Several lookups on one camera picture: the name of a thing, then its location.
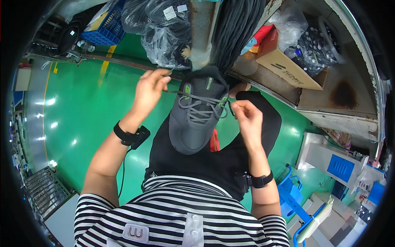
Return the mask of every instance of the wrist strap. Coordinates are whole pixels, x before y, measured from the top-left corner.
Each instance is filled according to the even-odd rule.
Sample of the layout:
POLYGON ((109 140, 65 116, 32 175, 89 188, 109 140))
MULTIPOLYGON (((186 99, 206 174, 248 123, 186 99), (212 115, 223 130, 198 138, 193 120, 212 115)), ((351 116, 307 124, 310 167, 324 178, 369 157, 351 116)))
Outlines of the wrist strap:
POLYGON ((271 170, 269 176, 262 176, 262 177, 251 176, 252 186, 257 189, 265 187, 272 180, 273 180, 273 172, 271 170))
POLYGON ((114 126, 114 133, 121 139, 121 143, 125 146, 131 146, 133 143, 136 142, 137 140, 137 135, 129 133, 129 132, 124 132, 120 127, 119 127, 119 121, 117 124, 114 126))

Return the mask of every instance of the blue stool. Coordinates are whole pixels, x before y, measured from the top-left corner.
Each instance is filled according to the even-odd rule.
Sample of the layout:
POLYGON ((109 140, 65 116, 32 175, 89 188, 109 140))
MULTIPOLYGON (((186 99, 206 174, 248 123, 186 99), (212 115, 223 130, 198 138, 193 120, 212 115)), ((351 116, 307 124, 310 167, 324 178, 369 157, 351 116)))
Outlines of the blue stool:
POLYGON ((281 214, 286 216, 291 216, 294 212, 301 218, 304 224, 295 232, 293 235, 293 244, 295 247, 298 246, 297 244, 297 235, 303 231, 303 229, 308 226, 308 224, 315 218, 326 205, 324 203, 313 216, 310 216, 306 213, 306 211, 300 206, 300 203, 303 199, 303 196, 300 194, 302 190, 302 181, 298 176, 290 177, 292 173, 292 167, 289 164, 286 164, 286 167, 289 168, 289 172, 287 176, 279 183, 277 186, 278 194, 280 195, 280 205, 281 205, 281 214), (293 184, 291 179, 296 178, 298 180, 298 187, 293 184))

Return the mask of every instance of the shoelace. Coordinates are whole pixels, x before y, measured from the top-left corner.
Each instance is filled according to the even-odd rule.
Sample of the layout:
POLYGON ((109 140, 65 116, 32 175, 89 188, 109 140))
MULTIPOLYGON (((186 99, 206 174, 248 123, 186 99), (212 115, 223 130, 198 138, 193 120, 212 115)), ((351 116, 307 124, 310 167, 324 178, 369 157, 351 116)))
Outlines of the shoelace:
POLYGON ((230 112, 231 112, 232 115, 234 116, 234 113, 233 113, 233 111, 232 111, 232 108, 230 107, 230 101, 229 101, 229 100, 218 100, 218 99, 214 99, 214 98, 200 97, 200 96, 195 96, 195 95, 192 95, 192 94, 188 94, 188 93, 183 92, 183 91, 168 91, 168 92, 177 93, 177 94, 182 94, 182 95, 183 95, 183 96, 178 100, 178 105, 179 105, 181 108, 183 108, 183 109, 190 109, 190 110, 191 110, 191 113, 187 113, 187 115, 190 117, 191 122, 194 123, 194 124, 196 124, 196 125, 204 125, 208 120, 211 119, 211 114, 212 114, 212 113, 214 113, 214 115, 215 115, 215 117, 216 117, 217 119, 226 118, 226 117, 228 116, 228 110, 227 110, 227 108, 225 107, 225 106, 226 106, 226 103, 229 104, 230 112), (187 97, 194 98, 194 99, 196 99, 197 101, 195 101, 193 104, 190 104, 190 105, 188 105, 188 106, 183 106, 183 105, 181 104, 181 101, 182 101, 183 99, 187 98, 187 97), (204 104, 204 102, 205 102, 207 105, 209 105, 209 106, 211 107, 212 111, 199 111, 199 110, 196 110, 195 108, 193 108, 193 107, 195 107, 195 106, 204 104), (215 106, 217 105, 217 103, 223 103, 223 104, 220 105, 220 108, 222 108, 223 110, 225 110, 225 112, 226 112, 225 116, 221 117, 221 116, 218 114, 218 112, 215 110, 215 106), (203 117, 205 117, 205 118, 199 118, 199 117, 197 117, 197 116, 195 116, 195 115, 201 115, 201 116, 203 116, 203 117))

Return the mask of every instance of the striped shirt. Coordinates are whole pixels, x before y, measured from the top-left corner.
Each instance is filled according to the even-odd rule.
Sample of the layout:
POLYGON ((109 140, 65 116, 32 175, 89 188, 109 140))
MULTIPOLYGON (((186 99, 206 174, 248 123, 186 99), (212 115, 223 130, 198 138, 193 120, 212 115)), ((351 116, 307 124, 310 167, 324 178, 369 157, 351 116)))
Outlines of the striped shirt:
POLYGON ((224 189, 183 176, 157 176, 145 193, 118 208, 83 194, 77 203, 76 246, 289 246, 285 220, 256 219, 224 189))

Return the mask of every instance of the gray sneaker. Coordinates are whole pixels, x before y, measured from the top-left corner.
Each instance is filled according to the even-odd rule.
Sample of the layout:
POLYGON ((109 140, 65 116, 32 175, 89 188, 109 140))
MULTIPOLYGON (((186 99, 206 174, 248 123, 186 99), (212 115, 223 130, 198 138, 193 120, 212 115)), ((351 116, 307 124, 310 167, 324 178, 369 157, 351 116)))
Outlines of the gray sneaker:
POLYGON ((228 115, 229 87, 215 66, 187 74, 170 112, 169 137, 182 154, 199 152, 209 142, 220 118, 228 115))

